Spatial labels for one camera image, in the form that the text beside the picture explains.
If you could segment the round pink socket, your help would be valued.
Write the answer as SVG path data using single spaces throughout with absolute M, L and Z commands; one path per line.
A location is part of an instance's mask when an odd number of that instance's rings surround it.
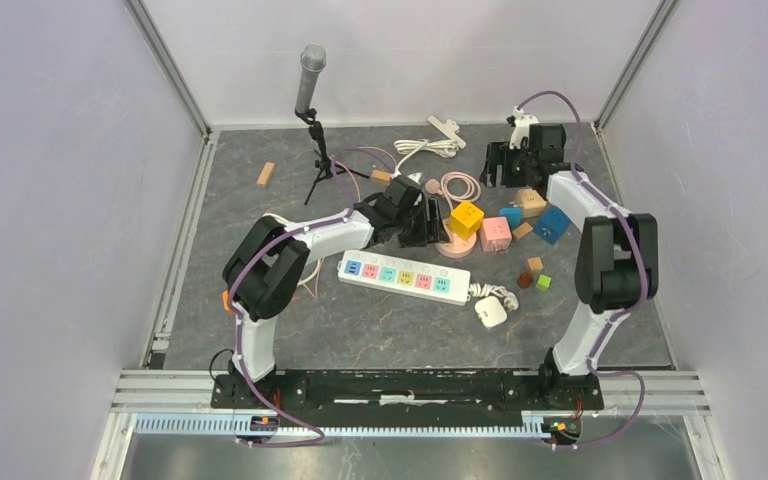
M 476 246 L 477 235 L 472 234 L 467 239 L 461 238 L 456 233 L 446 229 L 448 242 L 439 242 L 435 244 L 437 251 L 444 257 L 451 259 L 462 259 L 469 255 Z

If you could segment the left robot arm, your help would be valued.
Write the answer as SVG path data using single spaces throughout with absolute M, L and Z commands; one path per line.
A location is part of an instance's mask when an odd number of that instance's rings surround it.
M 348 250 L 363 250 L 395 238 L 402 248 L 450 240 L 438 202 L 405 176 L 347 209 L 306 223 L 258 219 L 227 261 L 224 303 L 235 317 L 235 392 L 250 407 L 274 394 L 274 334 L 277 316 L 289 305 L 305 268 Z

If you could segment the yellow cube adapter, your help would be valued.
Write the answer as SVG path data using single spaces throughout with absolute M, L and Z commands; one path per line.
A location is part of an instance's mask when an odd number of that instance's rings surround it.
M 459 203 L 451 212 L 449 226 L 460 239 L 469 240 L 481 227 L 484 211 L 471 201 Z

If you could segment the orange power strip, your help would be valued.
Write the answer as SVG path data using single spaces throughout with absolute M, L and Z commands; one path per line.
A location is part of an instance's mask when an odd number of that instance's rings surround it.
M 229 302 L 229 292 L 227 290 L 222 292 L 222 305 L 228 314 L 234 315 L 234 310 L 232 309 L 231 303 Z

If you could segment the blue cube adapter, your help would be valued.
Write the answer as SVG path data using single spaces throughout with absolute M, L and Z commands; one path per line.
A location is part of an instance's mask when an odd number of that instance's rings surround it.
M 555 245 L 571 224 L 570 218 L 560 208 L 550 205 L 538 218 L 534 233 L 549 245 Z

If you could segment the light blue adapter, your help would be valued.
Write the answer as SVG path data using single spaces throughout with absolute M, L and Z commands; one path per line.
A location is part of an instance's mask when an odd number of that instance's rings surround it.
M 511 230 L 519 227 L 524 220 L 523 211 L 520 207 L 504 207 L 499 210 L 498 214 L 507 221 Z

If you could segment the long white power strip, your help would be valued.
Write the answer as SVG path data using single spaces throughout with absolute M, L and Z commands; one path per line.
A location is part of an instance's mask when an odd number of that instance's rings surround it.
M 456 306 L 468 302 L 467 270 L 364 250 L 347 250 L 338 264 L 344 283 Z

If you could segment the white cube adapter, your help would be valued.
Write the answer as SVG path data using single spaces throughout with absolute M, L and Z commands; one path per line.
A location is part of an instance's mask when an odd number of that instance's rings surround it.
M 474 304 L 475 313 L 480 323 L 486 329 L 492 329 L 503 324 L 507 318 L 507 310 L 498 297 L 488 296 Z

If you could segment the pink cube adapter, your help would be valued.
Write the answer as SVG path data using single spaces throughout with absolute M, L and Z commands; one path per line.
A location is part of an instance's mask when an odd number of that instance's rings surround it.
M 478 233 L 485 252 L 506 250 L 512 241 L 511 229 L 505 217 L 484 218 Z

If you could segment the beige dragon cube adapter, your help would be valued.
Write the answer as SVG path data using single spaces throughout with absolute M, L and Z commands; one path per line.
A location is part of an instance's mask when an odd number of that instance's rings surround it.
M 515 195 L 515 205 L 521 209 L 523 217 L 528 219 L 540 216 L 548 203 L 536 190 L 523 188 Z

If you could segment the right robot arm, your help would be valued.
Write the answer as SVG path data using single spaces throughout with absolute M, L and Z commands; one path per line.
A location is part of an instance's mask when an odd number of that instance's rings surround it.
M 551 408 L 562 408 L 578 390 L 598 386 L 598 359 L 617 327 L 657 291 L 658 226 L 650 214 L 635 214 L 600 191 L 574 162 L 564 159 L 561 124 L 532 115 L 512 115 L 507 141 L 491 142 L 480 181 L 531 187 L 549 203 L 538 228 L 555 240 L 567 226 L 580 233 L 574 272 L 579 304 L 567 331 L 540 367 L 537 392 Z

